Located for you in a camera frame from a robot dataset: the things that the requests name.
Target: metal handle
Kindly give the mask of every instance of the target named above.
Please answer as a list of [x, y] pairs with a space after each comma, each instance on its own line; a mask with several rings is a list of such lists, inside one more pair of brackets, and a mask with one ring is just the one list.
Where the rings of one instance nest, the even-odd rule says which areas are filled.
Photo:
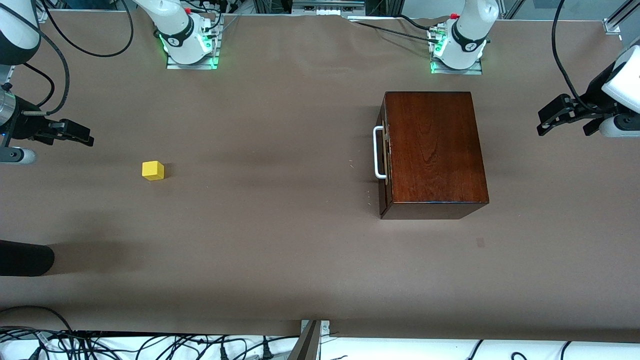
[[376, 172], [376, 177], [378, 179], [386, 179], [387, 175], [385, 174], [381, 174], [380, 171], [378, 171], [378, 141], [376, 139], [376, 131], [380, 131], [383, 130], [385, 127], [382, 125], [378, 125], [376, 127], [373, 128], [373, 166], [374, 166], [374, 171]]

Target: yellow cube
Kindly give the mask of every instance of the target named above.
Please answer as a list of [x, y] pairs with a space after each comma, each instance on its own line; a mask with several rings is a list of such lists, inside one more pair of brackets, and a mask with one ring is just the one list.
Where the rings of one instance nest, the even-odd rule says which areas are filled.
[[147, 161], [142, 163], [142, 176], [147, 180], [164, 179], [164, 165], [159, 161]]

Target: table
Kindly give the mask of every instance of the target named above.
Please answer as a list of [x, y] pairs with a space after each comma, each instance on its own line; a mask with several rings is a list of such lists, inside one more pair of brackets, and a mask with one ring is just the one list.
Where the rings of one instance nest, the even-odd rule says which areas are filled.
[[[122, 13], [57, 15], [83, 47], [126, 43]], [[0, 238], [52, 244], [58, 263], [0, 279], [0, 305], [51, 306], [78, 329], [287, 334], [329, 318], [350, 336], [637, 339], [640, 142], [579, 124], [537, 135], [537, 111], [567, 92], [550, 22], [498, 21], [474, 77], [430, 74], [419, 40], [333, 16], [244, 16], [218, 70], [165, 70], [150, 20], [134, 21], [131, 48], [108, 59], [43, 26], [71, 70], [55, 118], [96, 141], [15, 142], [40, 158], [0, 172]], [[621, 49], [598, 22], [562, 22], [558, 37], [578, 89]], [[61, 87], [46, 44], [31, 63]], [[47, 92], [27, 69], [13, 83], [32, 101]], [[472, 92], [489, 205], [378, 218], [371, 129], [386, 91]], [[142, 178], [149, 160], [170, 177]]]

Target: wooden box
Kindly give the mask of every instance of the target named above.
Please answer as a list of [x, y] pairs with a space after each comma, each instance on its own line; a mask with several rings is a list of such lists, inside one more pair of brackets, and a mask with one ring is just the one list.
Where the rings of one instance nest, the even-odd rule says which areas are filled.
[[374, 128], [383, 219], [459, 219], [489, 203], [469, 92], [387, 92]]

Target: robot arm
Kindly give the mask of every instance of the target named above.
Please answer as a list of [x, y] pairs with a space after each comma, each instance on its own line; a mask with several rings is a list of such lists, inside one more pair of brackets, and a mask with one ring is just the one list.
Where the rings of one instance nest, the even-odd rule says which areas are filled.
[[[38, 26], [35, 0], [0, 0]], [[7, 11], [0, 9], [0, 64], [21, 65], [33, 57], [40, 47], [40, 35]]]
[[134, 1], [154, 21], [165, 51], [177, 63], [198, 62], [213, 50], [211, 20], [188, 12], [180, 0]]
[[446, 22], [446, 39], [434, 56], [452, 69], [471, 67], [482, 56], [486, 36], [499, 12], [495, 0], [465, 0], [459, 19], [452, 17]]
[[591, 81], [580, 99], [585, 108], [567, 94], [558, 95], [538, 112], [538, 134], [543, 136], [562, 124], [592, 119], [584, 127], [589, 136], [598, 130], [610, 138], [640, 137], [640, 45], [625, 51]]

